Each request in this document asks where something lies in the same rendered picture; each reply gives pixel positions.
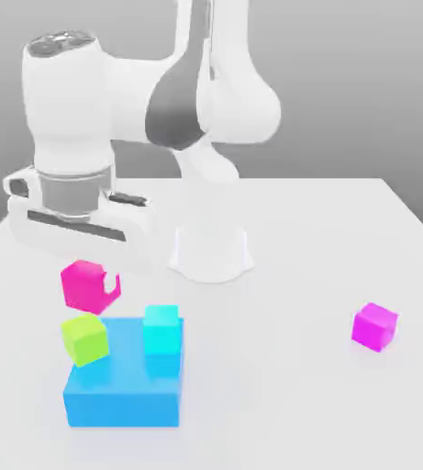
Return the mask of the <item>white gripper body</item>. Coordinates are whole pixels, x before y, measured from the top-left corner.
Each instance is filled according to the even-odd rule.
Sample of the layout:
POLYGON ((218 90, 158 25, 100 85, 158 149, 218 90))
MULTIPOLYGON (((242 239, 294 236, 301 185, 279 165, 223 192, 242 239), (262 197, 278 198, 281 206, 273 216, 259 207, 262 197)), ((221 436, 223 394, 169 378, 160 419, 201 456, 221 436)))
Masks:
POLYGON ((7 201, 8 220, 16 239, 66 260, 98 263, 115 274, 143 274, 154 265, 153 216, 148 207, 99 199, 86 218, 62 219, 24 197, 7 201))

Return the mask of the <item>small pink cube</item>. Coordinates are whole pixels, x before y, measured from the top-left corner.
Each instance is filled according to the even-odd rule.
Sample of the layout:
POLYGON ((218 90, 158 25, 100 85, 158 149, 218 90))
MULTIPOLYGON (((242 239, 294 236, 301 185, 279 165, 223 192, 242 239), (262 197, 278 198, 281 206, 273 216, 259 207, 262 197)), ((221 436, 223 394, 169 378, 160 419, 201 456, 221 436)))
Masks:
POLYGON ((61 271, 65 304, 83 312, 101 315, 121 295, 120 277, 107 292, 106 270, 101 264, 77 260, 61 271))

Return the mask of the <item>small lime green cube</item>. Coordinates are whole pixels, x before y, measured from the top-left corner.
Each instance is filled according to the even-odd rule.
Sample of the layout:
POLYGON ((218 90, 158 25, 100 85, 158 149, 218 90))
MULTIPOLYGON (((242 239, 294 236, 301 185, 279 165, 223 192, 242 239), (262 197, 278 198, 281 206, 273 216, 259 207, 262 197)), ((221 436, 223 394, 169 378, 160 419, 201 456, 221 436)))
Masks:
POLYGON ((77 367, 109 355, 106 326, 96 315, 86 313, 61 324, 65 349, 77 367))

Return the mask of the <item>small cyan cube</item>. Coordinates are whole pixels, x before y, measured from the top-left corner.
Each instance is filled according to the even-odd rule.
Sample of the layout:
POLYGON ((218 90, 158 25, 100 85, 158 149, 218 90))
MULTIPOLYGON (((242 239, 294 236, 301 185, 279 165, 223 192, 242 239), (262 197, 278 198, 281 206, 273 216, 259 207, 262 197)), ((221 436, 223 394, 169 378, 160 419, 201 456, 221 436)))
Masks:
POLYGON ((177 305, 149 305, 143 319, 143 344, 147 355, 178 354, 182 324, 177 305))

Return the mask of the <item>small magenta cube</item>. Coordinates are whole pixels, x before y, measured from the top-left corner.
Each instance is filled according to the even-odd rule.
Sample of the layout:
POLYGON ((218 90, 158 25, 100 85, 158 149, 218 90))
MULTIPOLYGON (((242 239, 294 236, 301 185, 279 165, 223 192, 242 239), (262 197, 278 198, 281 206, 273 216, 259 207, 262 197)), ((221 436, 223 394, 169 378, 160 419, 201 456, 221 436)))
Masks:
POLYGON ((351 339, 380 353, 394 338, 398 319, 397 313, 368 303, 354 316, 351 339))

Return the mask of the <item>large blue box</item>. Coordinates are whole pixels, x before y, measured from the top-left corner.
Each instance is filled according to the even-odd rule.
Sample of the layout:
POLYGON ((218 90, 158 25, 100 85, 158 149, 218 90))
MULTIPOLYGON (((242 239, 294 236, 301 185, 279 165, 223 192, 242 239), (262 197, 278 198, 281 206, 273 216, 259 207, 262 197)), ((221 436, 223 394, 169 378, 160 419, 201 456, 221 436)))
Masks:
POLYGON ((109 355, 73 366, 63 390, 70 426, 177 427, 184 353, 147 355, 142 318, 105 318, 109 355))

